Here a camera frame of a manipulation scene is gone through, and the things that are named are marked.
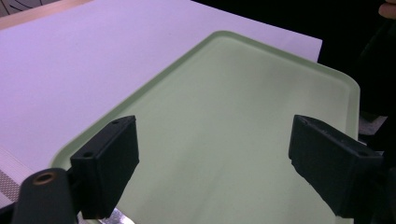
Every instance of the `white surface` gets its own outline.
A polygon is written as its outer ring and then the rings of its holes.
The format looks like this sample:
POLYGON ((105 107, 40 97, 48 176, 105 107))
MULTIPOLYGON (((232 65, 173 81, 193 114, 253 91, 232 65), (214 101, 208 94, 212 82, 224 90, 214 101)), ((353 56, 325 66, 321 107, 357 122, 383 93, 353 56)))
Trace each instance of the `white surface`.
POLYGON ((315 61, 321 40, 187 0, 93 0, 0 31, 0 145, 32 171, 197 43, 229 30, 315 61))

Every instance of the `metal hole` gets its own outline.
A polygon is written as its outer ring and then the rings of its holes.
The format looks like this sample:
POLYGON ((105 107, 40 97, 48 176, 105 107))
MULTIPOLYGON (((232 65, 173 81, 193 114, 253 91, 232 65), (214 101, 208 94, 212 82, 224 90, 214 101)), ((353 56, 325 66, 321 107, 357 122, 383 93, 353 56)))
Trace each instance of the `metal hole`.
POLYGON ((55 179, 56 174, 53 172, 46 172, 41 175, 38 175, 35 177, 33 180, 34 185, 44 185, 49 182, 51 182, 53 179, 55 179))

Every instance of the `tray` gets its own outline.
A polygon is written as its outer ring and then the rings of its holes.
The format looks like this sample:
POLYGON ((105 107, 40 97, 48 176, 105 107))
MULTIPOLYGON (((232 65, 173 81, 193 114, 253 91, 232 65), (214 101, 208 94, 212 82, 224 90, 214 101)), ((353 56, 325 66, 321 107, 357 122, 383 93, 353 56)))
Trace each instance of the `tray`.
POLYGON ((69 168, 108 122, 136 115, 140 163, 117 206, 136 224, 351 223, 295 172, 288 150, 295 114, 356 139, 359 94, 346 74, 218 31, 63 147, 50 167, 69 168))

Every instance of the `light green tray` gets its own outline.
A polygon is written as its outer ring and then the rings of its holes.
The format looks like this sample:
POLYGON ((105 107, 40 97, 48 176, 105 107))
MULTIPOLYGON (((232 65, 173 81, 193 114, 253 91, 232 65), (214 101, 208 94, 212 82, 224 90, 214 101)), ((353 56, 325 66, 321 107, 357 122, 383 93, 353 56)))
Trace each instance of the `light green tray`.
POLYGON ((62 148, 69 158, 108 122, 136 115, 140 163, 118 208, 136 224, 350 223, 288 157, 295 114, 358 134, 347 75, 219 31, 62 148))

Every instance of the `tray rim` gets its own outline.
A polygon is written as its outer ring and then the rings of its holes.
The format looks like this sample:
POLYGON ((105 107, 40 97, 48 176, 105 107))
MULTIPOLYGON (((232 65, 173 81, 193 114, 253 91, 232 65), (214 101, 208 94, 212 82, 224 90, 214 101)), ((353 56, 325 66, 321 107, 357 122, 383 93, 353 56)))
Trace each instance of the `tray rim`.
MULTIPOLYGON (((58 158, 61 157, 61 154, 65 153, 65 149, 70 147, 70 145, 75 145, 77 143, 84 143, 87 140, 84 140, 84 136, 86 135, 94 135, 100 130, 100 127, 106 126, 112 118, 114 117, 114 114, 117 114, 121 112, 121 110, 127 106, 129 103, 133 102, 135 99, 139 98, 144 92, 148 91, 151 87, 155 86, 158 82, 160 82, 162 79, 164 79, 168 74, 170 74, 176 67, 180 66, 184 62, 186 62, 195 52, 198 50, 202 49, 206 44, 211 42, 212 40, 219 38, 219 37, 230 37, 233 39, 236 39, 238 41, 243 41, 243 42, 248 42, 249 45, 252 45, 254 47, 258 47, 260 49, 265 49, 270 53, 273 53, 285 60, 291 60, 295 63, 298 63, 302 66, 308 66, 311 69, 315 69, 318 71, 323 71, 327 70, 326 73, 332 73, 333 76, 336 76, 338 79, 343 79, 345 84, 347 84, 351 89, 350 89, 350 94, 349 94, 349 99, 356 99, 355 102, 350 102, 349 100, 349 109, 352 107, 353 110, 355 111, 347 111, 346 113, 356 113, 356 115, 359 115, 359 100, 360 100, 360 86, 358 83, 350 76, 348 76, 345 73, 342 73, 338 70, 335 70, 333 68, 330 68, 328 66, 315 63, 312 61, 309 61, 303 57, 300 57, 298 55, 292 54, 290 52, 286 52, 282 49, 277 49, 275 47, 272 47, 270 45, 264 44, 260 41, 254 40, 252 38, 249 38, 244 35, 240 35, 236 32, 232 31, 227 31, 227 30, 219 30, 216 32, 213 32, 210 34, 208 37, 204 38, 200 43, 198 43, 195 47, 187 51, 184 55, 176 59, 173 63, 165 67, 159 74, 154 76, 152 79, 147 81, 144 85, 142 85, 140 88, 138 88, 136 91, 132 92, 129 94, 124 100, 122 100, 119 104, 114 106, 112 109, 107 111, 102 117, 98 118, 94 123, 92 123, 90 126, 88 126, 85 130, 77 134, 74 138, 69 140, 63 147, 61 147, 57 153, 51 158, 49 162, 49 167, 53 167, 54 164, 56 164, 58 158)), ((346 127, 349 128, 345 130, 343 133, 349 135, 350 137, 354 139, 358 139, 358 125, 359 125, 359 116, 356 116, 355 119, 353 120, 346 120, 346 127)))

